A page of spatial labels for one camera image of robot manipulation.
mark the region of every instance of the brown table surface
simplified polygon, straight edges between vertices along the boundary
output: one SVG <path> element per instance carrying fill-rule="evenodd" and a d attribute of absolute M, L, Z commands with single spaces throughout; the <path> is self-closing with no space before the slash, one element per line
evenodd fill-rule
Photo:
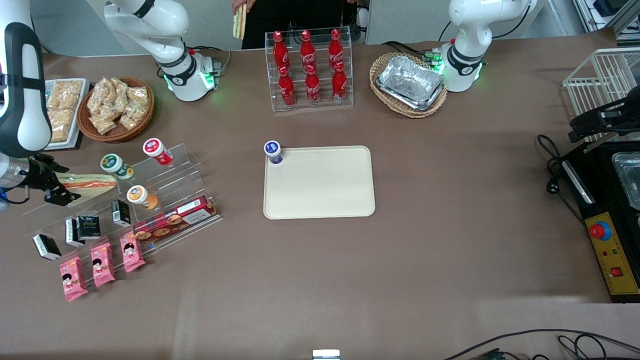
<path fill-rule="evenodd" d="M 133 76 L 157 99 L 141 136 L 116 145 L 85 139 L 80 151 L 54 153 L 61 164 L 102 173 L 107 152 L 137 162 L 146 138 L 184 142 L 202 160 L 224 220 L 68 304 L 58 267 L 24 237 L 29 219 L 21 214 L 40 199 L 12 207 L 0 215 L 0 353 L 309 359 L 312 349 L 339 348 L 344 359 L 443 359 L 536 327 L 637 345 L 640 305 L 609 303 L 588 237 L 545 191 L 546 156 L 534 146 L 545 133 L 569 149 L 561 81 L 593 50 L 614 46 L 610 31 L 495 41 L 474 86 L 449 94 L 423 120 L 391 112 L 369 89 L 369 67 L 390 51 L 385 46 L 354 46 L 353 108 L 286 115 L 271 111 L 262 51 L 233 53 L 220 89 L 193 103 L 168 91 L 149 56 L 46 56 L 47 78 Z M 370 148 L 375 214 L 266 219 L 262 145 L 269 139 Z M 495 345 L 566 357 L 552 334 Z"/>

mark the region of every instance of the emergency stop button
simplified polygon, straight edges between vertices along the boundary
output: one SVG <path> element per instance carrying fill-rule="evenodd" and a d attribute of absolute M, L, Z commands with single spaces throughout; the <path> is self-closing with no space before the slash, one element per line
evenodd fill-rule
<path fill-rule="evenodd" d="M 604 221 L 598 221 L 589 227 L 589 234 L 596 239 L 607 241 L 611 238 L 611 227 Z"/>

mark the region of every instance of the yellow control panel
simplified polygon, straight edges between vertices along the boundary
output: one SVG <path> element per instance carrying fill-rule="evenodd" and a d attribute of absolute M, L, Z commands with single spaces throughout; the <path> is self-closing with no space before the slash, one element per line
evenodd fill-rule
<path fill-rule="evenodd" d="M 587 225 L 609 293 L 611 295 L 640 293 L 609 213 L 588 218 L 584 223 Z"/>

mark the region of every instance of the pink snack package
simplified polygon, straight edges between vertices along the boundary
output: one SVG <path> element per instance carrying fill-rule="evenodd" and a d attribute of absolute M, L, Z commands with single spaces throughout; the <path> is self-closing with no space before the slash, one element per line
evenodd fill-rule
<path fill-rule="evenodd" d="M 145 264 L 145 260 L 142 258 L 140 242 L 133 235 L 133 231 L 120 238 L 120 248 L 122 249 L 122 262 L 126 272 L 131 272 Z"/>
<path fill-rule="evenodd" d="M 95 281 L 96 287 L 116 279 L 111 257 L 111 244 L 104 243 L 91 249 L 91 261 L 93 281 Z"/>
<path fill-rule="evenodd" d="M 89 292 L 86 290 L 82 261 L 79 257 L 76 256 L 60 265 L 60 275 L 62 275 L 62 288 L 65 290 L 67 301 L 71 302 Z"/>

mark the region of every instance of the acrylic bottle rack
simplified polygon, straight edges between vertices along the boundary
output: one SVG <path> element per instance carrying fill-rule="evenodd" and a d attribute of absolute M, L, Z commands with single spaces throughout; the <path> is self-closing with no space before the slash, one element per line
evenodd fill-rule
<path fill-rule="evenodd" d="M 45 204 L 25 213 L 23 216 L 30 219 L 30 229 L 33 229 L 33 232 L 29 232 L 26 236 L 32 242 L 32 237 L 37 234 L 50 236 L 56 241 L 62 257 L 55 261 L 50 261 L 50 263 L 60 265 L 69 259 L 79 256 L 83 263 L 87 286 L 93 284 L 90 252 L 92 248 L 101 243 L 110 242 L 115 270 L 116 272 L 121 270 L 124 264 L 122 263 L 122 251 L 120 250 L 120 237 L 131 232 L 132 227 L 122 227 L 112 222 L 112 201 L 122 200 L 127 203 L 131 210 L 131 222 L 137 224 L 199 196 L 205 195 L 208 199 L 212 199 L 204 188 L 200 173 L 196 169 L 196 166 L 200 164 L 200 160 L 184 144 L 172 147 L 169 151 L 173 154 L 173 161 L 169 165 L 162 166 L 153 158 L 147 158 L 135 165 L 131 165 L 134 169 L 133 178 L 126 181 L 118 179 L 115 188 L 78 206 Z M 142 185 L 150 193 L 156 195 L 160 206 L 155 210 L 145 210 L 128 202 L 126 200 L 126 192 L 133 185 Z M 102 238 L 88 240 L 84 247 L 76 248 L 67 245 L 65 242 L 65 221 L 68 218 L 81 215 L 97 215 L 100 218 Z M 216 214 L 187 227 L 181 232 L 160 240 L 152 242 L 141 241 L 143 257 L 151 256 L 221 219 L 220 214 Z"/>
<path fill-rule="evenodd" d="M 353 65 L 351 57 L 351 32 L 347 26 L 340 29 L 342 37 L 344 62 L 344 74 L 347 76 L 347 99 L 343 104 L 333 102 L 333 74 L 329 70 L 329 44 L 331 43 L 331 30 L 325 29 L 309 29 L 311 31 L 311 42 L 316 49 L 316 66 L 317 76 L 320 79 L 320 98 L 321 102 L 318 106 L 311 106 L 307 101 L 307 88 L 305 80 L 307 76 L 302 69 L 302 60 L 300 59 L 300 46 L 302 44 L 302 30 L 292 30 L 282 32 L 282 41 L 289 51 L 290 77 L 293 81 L 294 93 L 296 94 L 296 105 L 291 109 L 284 106 L 284 101 L 280 95 L 280 87 L 278 80 L 280 75 L 273 57 L 273 33 L 266 33 L 264 40 L 264 52 L 267 59 L 267 73 L 269 76 L 269 94 L 271 96 L 271 107 L 274 112 L 291 111 L 311 108 L 334 108 L 343 106 L 353 106 Z"/>

